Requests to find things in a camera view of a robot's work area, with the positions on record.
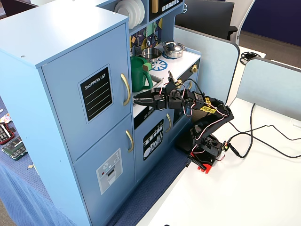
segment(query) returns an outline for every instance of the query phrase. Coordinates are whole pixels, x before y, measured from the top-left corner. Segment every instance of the black robotic arm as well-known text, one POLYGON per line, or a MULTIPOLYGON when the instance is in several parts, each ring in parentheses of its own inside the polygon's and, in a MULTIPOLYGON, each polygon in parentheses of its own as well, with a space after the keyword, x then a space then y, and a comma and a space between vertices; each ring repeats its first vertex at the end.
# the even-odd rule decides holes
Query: black robotic arm
POLYGON ((194 123, 190 130, 192 139, 189 158, 199 165, 202 171, 208 173, 212 164, 221 155, 224 144, 221 144, 212 133, 225 123, 234 119, 228 106, 215 98, 205 96, 204 93, 178 90, 178 82, 175 82, 169 73, 169 83, 166 87, 154 88, 134 96, 134 103, 153 107, 155 110, 181 109, 186 116, 188 109, 206 112, 206 116, 194 123))

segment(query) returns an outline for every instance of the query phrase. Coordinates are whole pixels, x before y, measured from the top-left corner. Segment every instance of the yellow sticker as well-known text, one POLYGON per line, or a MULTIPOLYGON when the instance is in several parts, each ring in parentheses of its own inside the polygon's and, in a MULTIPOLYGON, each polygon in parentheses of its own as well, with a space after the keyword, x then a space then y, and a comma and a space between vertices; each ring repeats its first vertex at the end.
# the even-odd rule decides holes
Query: yellow sticker
POLYGON ((201 111, 204 111, 204 112, 211 113, 211 114, 214 114, 214 113, 216 112, 215 109, 212 109, 212 108, 206 107, 206 106, 202 107, 200 110, 201 110, 201 111))
POLYGON ((206 103, 211 104, 211 101, 208 97, 205 97, 206 103))

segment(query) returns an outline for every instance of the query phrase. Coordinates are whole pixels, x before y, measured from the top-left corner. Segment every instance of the shopping list sign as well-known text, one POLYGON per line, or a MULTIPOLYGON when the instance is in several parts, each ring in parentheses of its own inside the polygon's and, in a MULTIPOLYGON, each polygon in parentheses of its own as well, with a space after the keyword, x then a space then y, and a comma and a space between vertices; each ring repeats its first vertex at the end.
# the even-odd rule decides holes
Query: shopping list sign
POLYGON ((109 68, 106 67, 80 84, 88 121, 112 104, 109 68))
POLYGON ((162 143, 163 140, 162 119, 143 139, 143 161, 146 160, 151 153, 162 143))

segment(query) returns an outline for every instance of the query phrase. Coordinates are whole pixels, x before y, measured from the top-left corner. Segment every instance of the computer monitor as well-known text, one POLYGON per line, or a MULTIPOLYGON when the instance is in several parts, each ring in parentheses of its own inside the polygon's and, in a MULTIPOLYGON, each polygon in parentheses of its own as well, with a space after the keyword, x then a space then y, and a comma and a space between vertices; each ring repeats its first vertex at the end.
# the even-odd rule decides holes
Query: computer monitor
POLYGON ((185 0, 175 24, 197 32, 227 39, 234 3, 213 0, 185 0))

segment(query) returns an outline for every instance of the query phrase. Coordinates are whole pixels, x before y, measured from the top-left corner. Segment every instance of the gray divider panel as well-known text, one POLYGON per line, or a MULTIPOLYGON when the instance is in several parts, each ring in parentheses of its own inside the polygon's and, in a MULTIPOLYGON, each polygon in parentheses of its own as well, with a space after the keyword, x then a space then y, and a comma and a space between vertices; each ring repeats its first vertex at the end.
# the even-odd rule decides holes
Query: gray divider panel
POLYGON ((198 85, 206 95, 227 102, 239 48, 235 43, 176 26, 174 41, 202 54, 198 85))
POLYGON ((301 70, 252 59, 246 64, 237 98, 301 120, 301 70))

